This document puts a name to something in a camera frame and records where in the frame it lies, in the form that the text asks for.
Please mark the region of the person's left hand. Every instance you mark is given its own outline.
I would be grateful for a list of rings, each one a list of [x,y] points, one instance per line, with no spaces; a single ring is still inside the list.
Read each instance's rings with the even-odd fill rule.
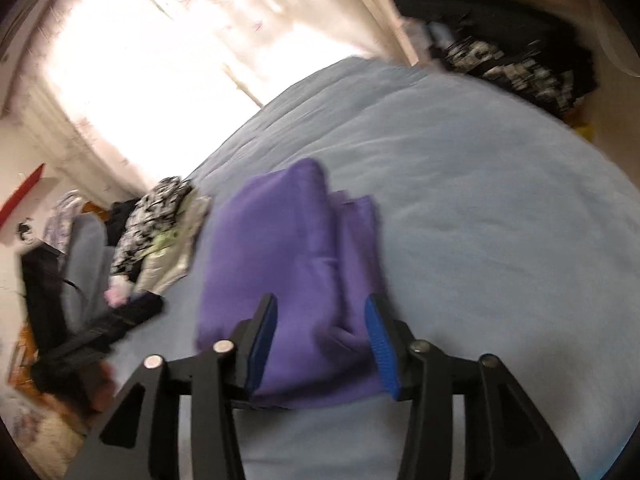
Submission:
[[[101,361],[98,363],[99,380],[93,388],[90,401],[93,411],[105,412],[113,403],[117,391],[114,382],[114,368],[110,363]]]

